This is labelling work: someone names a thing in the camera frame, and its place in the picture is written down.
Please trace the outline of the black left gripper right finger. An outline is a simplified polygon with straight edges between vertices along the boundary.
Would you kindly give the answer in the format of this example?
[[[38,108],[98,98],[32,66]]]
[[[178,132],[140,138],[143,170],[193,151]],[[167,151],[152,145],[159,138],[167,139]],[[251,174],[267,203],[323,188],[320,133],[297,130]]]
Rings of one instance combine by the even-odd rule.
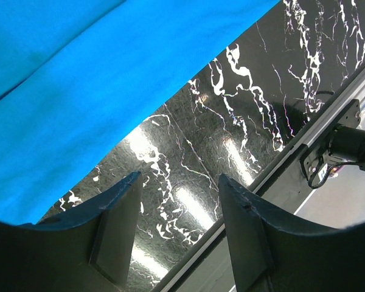
[[[237,291],[365,291],[365,222],[305,220],[228,175],[218,187]]]

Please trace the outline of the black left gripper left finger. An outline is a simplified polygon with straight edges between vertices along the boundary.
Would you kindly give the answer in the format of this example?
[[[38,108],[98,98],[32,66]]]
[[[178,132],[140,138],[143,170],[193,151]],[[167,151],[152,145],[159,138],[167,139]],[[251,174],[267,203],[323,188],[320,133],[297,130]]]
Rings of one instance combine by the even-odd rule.
[[[143,177],[38,224],[0,222],[0,291],[119,291],[127,282]]]

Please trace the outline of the blue t shirt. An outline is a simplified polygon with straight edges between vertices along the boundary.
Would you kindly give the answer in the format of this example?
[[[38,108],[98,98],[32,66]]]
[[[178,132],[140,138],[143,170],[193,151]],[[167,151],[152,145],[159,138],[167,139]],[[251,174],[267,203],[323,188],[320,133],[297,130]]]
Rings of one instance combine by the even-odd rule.
[[[36,223],[275,1],[0,1],[0,221]]]

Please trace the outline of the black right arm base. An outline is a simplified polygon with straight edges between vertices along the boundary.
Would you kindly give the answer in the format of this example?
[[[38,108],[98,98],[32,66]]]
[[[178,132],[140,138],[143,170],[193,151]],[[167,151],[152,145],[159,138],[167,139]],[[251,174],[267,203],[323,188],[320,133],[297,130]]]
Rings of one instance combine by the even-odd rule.
[[[300,158],[311,189],[322,187],[332,171],[346,165],[365,172],[365,130],[358,128],[360,122],[360,101],[353,99]]]

